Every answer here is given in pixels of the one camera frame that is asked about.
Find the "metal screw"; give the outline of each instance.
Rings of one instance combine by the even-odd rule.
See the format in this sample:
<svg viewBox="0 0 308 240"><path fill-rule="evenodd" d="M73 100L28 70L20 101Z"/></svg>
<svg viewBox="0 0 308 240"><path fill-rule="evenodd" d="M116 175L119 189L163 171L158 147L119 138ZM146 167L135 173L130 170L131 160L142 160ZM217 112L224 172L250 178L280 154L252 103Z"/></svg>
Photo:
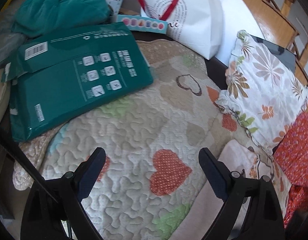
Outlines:
<svg viewBox="0 0 308 240"><path fill-rule="evenodd" d="M269 182L271 180L270 177L268 177L267 175L264 175L262 179L266 182Z"/></svg>
<svg viewBox="0 0 308 240"><path fill-rule="evenodd" d="M232 175L233 178L236 178L236 179L241 176L241 174L239 174L238 171L232 171L231 175Z"/></svg>
<svg viewBox="0 0 308 240"><path fill-rule="evenodd" d="M64 174L64 177L66 177L67 179L72 178L73 176L74 176L73 171L68 171L67 173Z"/></svg>

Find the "white paper bag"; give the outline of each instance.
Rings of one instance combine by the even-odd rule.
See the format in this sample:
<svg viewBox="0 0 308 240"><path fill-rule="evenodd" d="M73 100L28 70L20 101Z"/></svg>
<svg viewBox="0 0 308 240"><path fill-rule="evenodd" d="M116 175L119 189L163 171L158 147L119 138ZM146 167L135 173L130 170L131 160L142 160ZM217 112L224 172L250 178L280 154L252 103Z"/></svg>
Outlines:
<svg viewBox="0 0 308 240"><path fill-rule="evenodd" d="M173 0L145 0L149 17L159 19ZM222 41L223 10L219 0L179 0L166 20L167 35L203 57L213 57Z"/></svg>

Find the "light blue box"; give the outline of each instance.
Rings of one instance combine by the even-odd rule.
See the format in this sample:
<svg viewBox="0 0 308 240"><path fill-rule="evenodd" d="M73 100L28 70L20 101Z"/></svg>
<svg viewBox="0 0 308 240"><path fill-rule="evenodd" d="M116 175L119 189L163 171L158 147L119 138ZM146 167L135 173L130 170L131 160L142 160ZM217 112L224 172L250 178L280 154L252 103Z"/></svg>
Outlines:
<svg viewBox="0 0 308 240"><path fill-rule="evenodd" d="M168 22L157 19L119 14L116 22L124 22L131 31L166 34Z"/></svg>

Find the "red floral cloth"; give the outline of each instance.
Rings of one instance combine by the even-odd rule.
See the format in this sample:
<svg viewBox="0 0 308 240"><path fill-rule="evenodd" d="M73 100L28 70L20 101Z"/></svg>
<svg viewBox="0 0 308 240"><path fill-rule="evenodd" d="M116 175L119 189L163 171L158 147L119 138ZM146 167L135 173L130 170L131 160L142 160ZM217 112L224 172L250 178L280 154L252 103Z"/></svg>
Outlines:
<svg viewBox="0 0 308 240"><path fill-rule="evenodd" d="M301 113L288 130L275 154L275 160L284 171L292 187L284 226L295 210L308 210L308 113Z"/></svg>

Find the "teal plush cloth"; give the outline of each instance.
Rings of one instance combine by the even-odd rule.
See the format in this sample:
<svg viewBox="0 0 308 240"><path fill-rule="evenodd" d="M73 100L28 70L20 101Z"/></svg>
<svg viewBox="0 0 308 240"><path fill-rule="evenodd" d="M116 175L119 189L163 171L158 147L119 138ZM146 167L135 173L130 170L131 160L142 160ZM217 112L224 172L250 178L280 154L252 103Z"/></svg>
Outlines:
<svg viewBox="0 0 308 240"><path fill-rule="evenodd" d="M105 23L110 14L105 0L26 0L11 30L34 38L54 30Z"/></svg>

